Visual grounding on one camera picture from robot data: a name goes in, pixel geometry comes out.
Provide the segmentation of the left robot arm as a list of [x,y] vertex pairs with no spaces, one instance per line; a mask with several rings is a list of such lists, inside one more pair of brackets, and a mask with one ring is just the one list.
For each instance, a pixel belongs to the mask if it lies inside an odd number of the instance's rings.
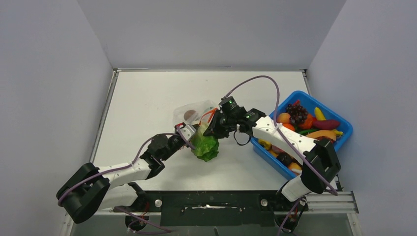
[[135,158],[113,166],[83,164],[58,190],[58,206],[63,207],[74,223],[82,223],[105,208],[105,197],[124,185],[158,175],[164,161],[186,145],[178,133],[161,133],[148,138]]

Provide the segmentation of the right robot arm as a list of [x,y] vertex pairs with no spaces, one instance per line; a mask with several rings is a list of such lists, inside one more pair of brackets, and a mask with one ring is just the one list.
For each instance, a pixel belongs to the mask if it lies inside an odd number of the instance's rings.
[[276,202],[281,209],[290,209],[296,200],[309,193],[338,194],[331,181],[341,166],[330,139],[317,140],[298,134],[258,109],[246,110],[230,96],[219,103],[219,110],[214,113],[204,136],[222,139],[235,131],[270,142],[302,165],[301,173],[278,191]]

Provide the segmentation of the dark plum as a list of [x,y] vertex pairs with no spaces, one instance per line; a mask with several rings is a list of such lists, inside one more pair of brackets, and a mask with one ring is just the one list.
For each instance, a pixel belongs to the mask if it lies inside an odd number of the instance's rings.
[[284,152],[278,154],[276,159],[280,161],[285,167],[288,167],[293,161],[292,157]]

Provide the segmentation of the clear zip bag orange zipper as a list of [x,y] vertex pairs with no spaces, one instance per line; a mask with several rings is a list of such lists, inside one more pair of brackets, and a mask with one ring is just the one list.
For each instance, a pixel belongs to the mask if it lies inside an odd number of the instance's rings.
[[[177,107],[173,111],[173,125],[176,126],[180,123],[192,125],[201,124],[202,122],[209,123],[217,108],[218,106],[211,100],[190,103]],[[195,110],[197,112],[192,118],[184,120],[183,115],[188,110]]]

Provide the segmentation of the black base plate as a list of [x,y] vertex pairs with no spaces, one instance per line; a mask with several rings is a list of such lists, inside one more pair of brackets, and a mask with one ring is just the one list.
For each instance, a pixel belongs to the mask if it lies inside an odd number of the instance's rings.
[[158,214],[161,226],[272,227],[293,205],[275,190],[147,191],[127,209]]

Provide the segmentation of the purple grapes bunch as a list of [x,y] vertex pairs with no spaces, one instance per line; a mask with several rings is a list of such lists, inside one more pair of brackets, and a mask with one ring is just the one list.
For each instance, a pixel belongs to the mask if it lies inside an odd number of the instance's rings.
[[286,113],[290,115],[290,124],[298,126],[307,120],[308,111],[300,104],[289,104]]

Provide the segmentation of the purple sweet potato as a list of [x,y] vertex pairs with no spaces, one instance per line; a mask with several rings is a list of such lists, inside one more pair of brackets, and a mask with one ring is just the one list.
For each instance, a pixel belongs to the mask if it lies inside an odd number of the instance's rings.
[[334,130],[336,129],[341,123],[334,119],[329,120],[315,120],[312,122],[312,126],[320,130]]

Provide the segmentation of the yellow bell pepper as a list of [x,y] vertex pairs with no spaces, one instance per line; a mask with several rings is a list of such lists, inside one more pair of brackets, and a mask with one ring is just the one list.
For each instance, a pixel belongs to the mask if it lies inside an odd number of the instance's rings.
[[261,145],[265,150],[270,150],[272,148],[272,144],[263,139],[258,139],[258,144]]

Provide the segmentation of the green lettuce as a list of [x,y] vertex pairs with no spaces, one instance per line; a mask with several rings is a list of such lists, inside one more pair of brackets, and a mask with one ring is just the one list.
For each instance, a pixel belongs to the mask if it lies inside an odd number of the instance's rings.
[[213,136],[204,136],[208,126],[207,122],[202,122],[190,141],[194,147],[192,153],[205,162],[216,158],[219,153],[219,140]]

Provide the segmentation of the peach apricot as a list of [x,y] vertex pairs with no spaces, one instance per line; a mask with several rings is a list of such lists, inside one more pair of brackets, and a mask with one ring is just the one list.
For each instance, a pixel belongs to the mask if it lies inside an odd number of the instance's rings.
[[276,118],[277,123],[290,124],[291,115],[289,113],[280,113]]

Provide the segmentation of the blue plastic bin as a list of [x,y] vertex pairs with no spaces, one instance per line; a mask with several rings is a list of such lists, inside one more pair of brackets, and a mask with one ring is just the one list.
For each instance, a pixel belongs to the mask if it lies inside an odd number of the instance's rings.
[[[324,117],[326,119],[335,119],[340,122],[337,130],[343,132],[341,137],[337,138],[337,140],[333,143],[335,151],[339,151],[340,148],[344,145],[344,143],[349,139],[352,135],[353,127],[352,125],[340,116],[338,113],[318,101],[317,99],[313,98],[309,94],[297,90],[291,93],[277,108],[278,113],[282,113],[286,110],[286,107],[289,103],[293,104],[297,101],[300,101],[300,104],[306,108],[306,110],[314,114],[314,109],[317,107],[321,110]],[[289,170],[285,165],[283,165],[280,161],[276,159],[271,153],[265,150],[259,143],[256,138],[251,139],[251,144],[253,145],[253,150],[257,153],[264,161],[270,164],[276,171],[278,171],[285,179],[291,180],[296,177],[295,173]]]

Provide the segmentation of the yellow banana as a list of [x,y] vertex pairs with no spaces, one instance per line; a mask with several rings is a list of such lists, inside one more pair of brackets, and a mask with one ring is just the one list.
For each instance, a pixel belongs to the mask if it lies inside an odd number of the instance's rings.
[[315,114],[315,118],[316,118],[317,121],[327,120],[326,117],[324,116],[323,112],[318,107],[316,107],[314,109],[314,114]]

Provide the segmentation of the pink peach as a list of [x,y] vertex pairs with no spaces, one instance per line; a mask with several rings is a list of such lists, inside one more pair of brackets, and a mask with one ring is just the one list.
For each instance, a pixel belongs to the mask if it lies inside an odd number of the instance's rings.
[[274,153],[277,153],[277,154],[280,154],[280,153],[283,153],[284,152],[282,149],[280,149],[280,148],[278,148],[277,146],[274,146],[274,145],[271,146],[271,150]]

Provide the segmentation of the brown kiwi potato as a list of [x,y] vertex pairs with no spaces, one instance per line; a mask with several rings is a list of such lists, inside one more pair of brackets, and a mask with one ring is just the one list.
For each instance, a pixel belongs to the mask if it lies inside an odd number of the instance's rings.
[[188,119],[192,118],[196,114],[196,112],[197,111],[195,111],[195,110],[186,111],[183,115],[184,120],[188,120]]

